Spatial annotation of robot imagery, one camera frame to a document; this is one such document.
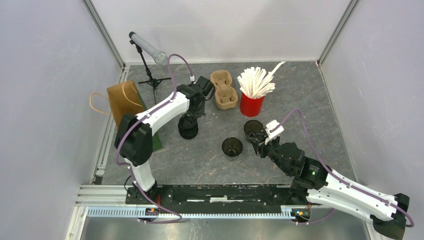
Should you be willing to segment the dark translucent cup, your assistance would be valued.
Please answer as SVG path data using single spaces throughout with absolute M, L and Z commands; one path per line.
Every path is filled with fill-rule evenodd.
M 236 137 L 228 137 L 221 144 L 221 150 L 229 161 L 237 159 L 243 152 L 243 149 L 243 143 Z
M 250 137 L 255 134 L 261 134 L 264 130 L 263 124 L 255 119 L 248 120 L 243 126 L 244 138 L 250 142 Z

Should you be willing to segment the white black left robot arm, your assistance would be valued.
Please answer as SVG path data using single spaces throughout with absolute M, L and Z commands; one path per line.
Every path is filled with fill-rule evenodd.
M 183 139 L 191 140 L 199 132 L 198 119 L 204 116 L 207 96 L 214 90 L 213 83 L 200 76 L 190 84 L 181 84 L 165 100 L 138 114 L 126 113 L 119 123 L 114 141 L 120 157 L 124 159 L 139 188 L 138 197 L 145 204 L 157 198 L 149 159 L 153 154 L 153 136 L 169 121 L 179 116 L 178 132 Z

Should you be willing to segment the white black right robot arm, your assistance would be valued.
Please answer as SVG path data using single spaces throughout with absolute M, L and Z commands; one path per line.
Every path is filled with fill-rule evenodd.
M 295 142 L 281 144 L 277 137 L 266 142 L 263 132 L 249 133 L 246 139 L 257 156 L 271 161 L 293 181 L 289 199 L 295 204 L 309 202 L 350 214 L 388 238 L 401 240 L 407 227 L 410 198 L 385 194 L 355 182 L 320 161 L 307 157 Z

